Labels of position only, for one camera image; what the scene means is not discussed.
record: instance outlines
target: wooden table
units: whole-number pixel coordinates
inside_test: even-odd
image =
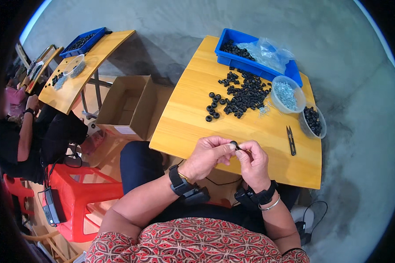
[[[48,67],[50,62],[63,51],[63,47],[59,47],[56,49],[53,54],[44,62],[41,69],[39,70],[37,76],[29,83],[27,93],[31,94],[32,90],[34,89],[35,84],[37,84],[38,80],[40,79],[41,75],[44,73],[45,69]]]
[[[74,59],[74,57],[69,57],[63,59],[63,61],[57,66],[56,70],[53,72],[45,87],[42,89],[39,95],[39,100],[58,109],[59,111],[68,114],[73,107],[79,93],[82,97],[82,104],[84,111],[82,112],[88,119],[96,118],[95,114],[89,113],[86,107],[86,100],[84,97],[83,88],[86,83],[95,84],[95,91],[98,100],[98,108],[101,108],[101,93],[99,90],[100,85],[105,87],[111,87],[111,83],[100,81],[98,79],[98,68],[106,60],[111,53],[116,50],[126,39],[128,39],[135,30],[126,30],[113,32],[108,35],[104,35],[85,55],[86,66],[84,70],[75,78],[68,78],[63,87],[60,90],[55,90],[53,86],[48,86],[48,83],[52,84],[52,79],[55,75],[60,74],[64,71],[67,63]]]
[[[187,159],[201,137],[220,135],[238,143],[253,139],[269,156],[268,173],[271,179],[298,187],[319,189],[321,141],[306,137],[300,129],[297,114],[281,114],[276,108],[270,107],[269,116],[259,118],[259,111],[249,108],[242,118],[237,119],[232,114],[226,115],[224,107],[218,105],[216,110],[221,117],[210,123],[205,121],[208,115],[206,106],[212,102],[208,96],[210,92],[221,94],[223,98],[232,98],[226,94],[224,85],[218,83],[230,71],[228,66],[216,62],[214,50],[218,40],[218,37],[207,36],[196,50],[165,107],[149,147]],[[237,75],[242,84],[241,74]],[[300,76],[307,101],[314,103],[309,79],[302,73]],[[287,125],[293,131],[295,156],[290,153]],[[216,168],[241,174],[240,162],[235,157],[230,166],[219,164]]]

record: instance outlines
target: black shirt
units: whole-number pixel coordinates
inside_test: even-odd
[[[41,166],[40,142],[32,139],[31,150],[26,161],[18,162],[19,132],[17,123],[7,118],[0,120],[0,167],[10,177],[22,177],[34,183],[44,181],[44,170]]]

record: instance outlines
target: red patterned blouse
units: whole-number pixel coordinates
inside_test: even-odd
[[[211,218],[181,218],[149,225],[137,240],[120,233],[99,234],[86,263],[107,262],[309,262],[306,252],[281,255],[262,234]]]

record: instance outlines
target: wrist-mounted device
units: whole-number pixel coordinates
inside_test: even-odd
[[[33,110],[33,109],[28,108],[26,111],[23,112],[23,114],[25,114],[25,113],[27,113],[27,112],[31,113],[32,116],[34,116],[34,110]]]
[[[170,167],[169,177],[171,180],[171,189],[178,195],[184,204],[200,204],[208,202],[211,198],[206,187],[200,188],[197,183],[191,184],[187,178],[177,171],[178,165]]]
[[[275,193],[278,184],[275,180],[271,180],[271,186],[268,190],[263,190],[260,193],[255,193],[251,187],[244,189],[239,186],[234,198],[242,203],[247,209],[258,211],[259,205],[268,204],[272,201],[272,196]]]

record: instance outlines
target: black watch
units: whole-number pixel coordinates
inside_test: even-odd
[[[180,177],[179,172],[177,171],[178,168],[178,165],[171,166],[169,176],[172,184],[171,189],[174,193],[176,193],[176,195],[182,196],[192,190],[194,186],[189,183],[185,178]]]
[[[27,113],[27,112],[31,113],[31,114],[32,114],[32,117],[35,116],[34,110],[33,110],[33,109],[28,108],[26,111],[23,112],[23,114],[25,114],[25,113]]]
[[[271,180],[271,186],[268,190],[263,190],[260,193],[255,193],[254,197],[258,201],[259,204],[268,204],[272,201],[272,196],[275,193],[276,188],[278,187],[277,182],[275,180]]]

